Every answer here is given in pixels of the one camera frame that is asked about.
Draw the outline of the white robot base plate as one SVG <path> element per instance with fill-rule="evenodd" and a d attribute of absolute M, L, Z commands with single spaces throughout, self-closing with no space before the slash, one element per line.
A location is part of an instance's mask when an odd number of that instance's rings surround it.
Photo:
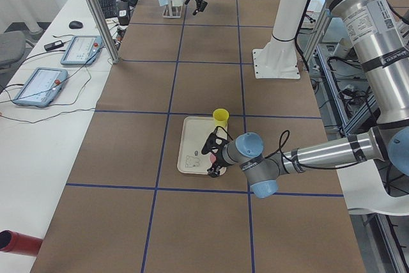
<path fill-rule="evenodd" d="M 297 54 L 289 51 L 254 49 L 254 75 L 257 79 L 299 79 Z"/>

